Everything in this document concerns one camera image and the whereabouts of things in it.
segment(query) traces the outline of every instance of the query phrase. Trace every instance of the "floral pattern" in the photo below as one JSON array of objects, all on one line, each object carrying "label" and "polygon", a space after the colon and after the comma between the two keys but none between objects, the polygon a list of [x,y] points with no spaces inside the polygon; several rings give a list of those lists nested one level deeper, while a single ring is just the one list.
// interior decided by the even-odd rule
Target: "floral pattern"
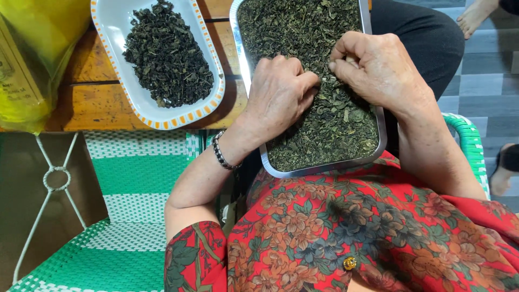
[{"label": "floral pattern", "polygon": [[248,207],[227,241],[213,222],[172,239],[166,291],[342,292],[352,273],[388,291],[519,290],[517,216],[422,188],[387,152],[302,178],[262,170]]}]

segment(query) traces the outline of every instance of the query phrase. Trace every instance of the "woman's left hand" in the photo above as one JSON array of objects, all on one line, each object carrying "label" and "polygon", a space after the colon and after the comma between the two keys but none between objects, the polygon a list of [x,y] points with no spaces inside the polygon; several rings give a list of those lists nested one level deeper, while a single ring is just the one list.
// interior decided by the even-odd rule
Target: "woman's left hand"
[{"label": "woman's left hand", "polygon": [[320,83],[297,58],[261,59],[252,79],[247,107],[235,121],[254,133],[251,148],[270,141],[292,126],[310,107]]}]

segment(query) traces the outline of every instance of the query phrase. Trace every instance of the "foot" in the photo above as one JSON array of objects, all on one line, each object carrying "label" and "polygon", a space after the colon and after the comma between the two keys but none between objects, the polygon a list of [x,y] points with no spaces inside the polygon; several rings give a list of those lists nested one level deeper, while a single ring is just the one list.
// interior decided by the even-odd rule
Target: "foot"
[{"label": "foot", "polygon": [[469,39],[490,13],[498,7],[499,0],[475,0],[457,19],[465,39]]},{"label": "foot", "polygon": [[512,145],[514,144],[505,144],[501,148],[500,161],[497,162],[496,172],[490,177],[490,193],[494,196],[502,196],[510,188],[510,177],[514,172],[504,169],[501,165],[503,164],[503,151]]}]

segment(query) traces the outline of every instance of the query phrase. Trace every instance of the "black and silver bracelet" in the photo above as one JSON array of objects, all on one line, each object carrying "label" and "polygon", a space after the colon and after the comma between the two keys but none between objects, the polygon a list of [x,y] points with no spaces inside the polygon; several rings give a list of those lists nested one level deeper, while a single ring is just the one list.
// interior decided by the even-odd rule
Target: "black and silver bracelet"
[{"label": "black and silver bracelet", "polygon": [[218,134],[216,134],[216,136],[213,137],[212,142],[213,142],[214,155],[216,155],[216,159],[218,160],[218,162],[220,163],[220,165],[223,168],[225,168],[227,170],[235,170],[241,166],[241,163],[240,163],[240,165],[232,166],[227,161],[225,161],[225,158],[223,157],[222,152],[220,151],[220,145],[218,144],[218,140],[224,134],[224,132],[225,132],[225,130],[221,130],[220,132],[218,132]]}]

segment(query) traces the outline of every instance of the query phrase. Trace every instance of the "loose leaf tea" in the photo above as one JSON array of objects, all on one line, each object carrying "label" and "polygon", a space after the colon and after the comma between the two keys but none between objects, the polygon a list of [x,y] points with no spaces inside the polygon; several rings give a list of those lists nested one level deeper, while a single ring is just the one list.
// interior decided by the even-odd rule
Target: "loose leaf tea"
[{"label": "loose leaf tea", "polygon": [[122,53],[135,64],[135,74],[159,107],[179,107],[206,98],[213,73],[202,51],[173,4],[158,0],[152,10],[134,10],[136,19]]},{"label": "loose leaf tea", "polygon": [[279,171],[371,156],[379,143],[374,107],[355,96],[328,69],[335,42],[360,30],[358,0],[246,0],[238,24],[251,72],[261,58],[298,58],[321,78],[311,108],[267,143]]}]

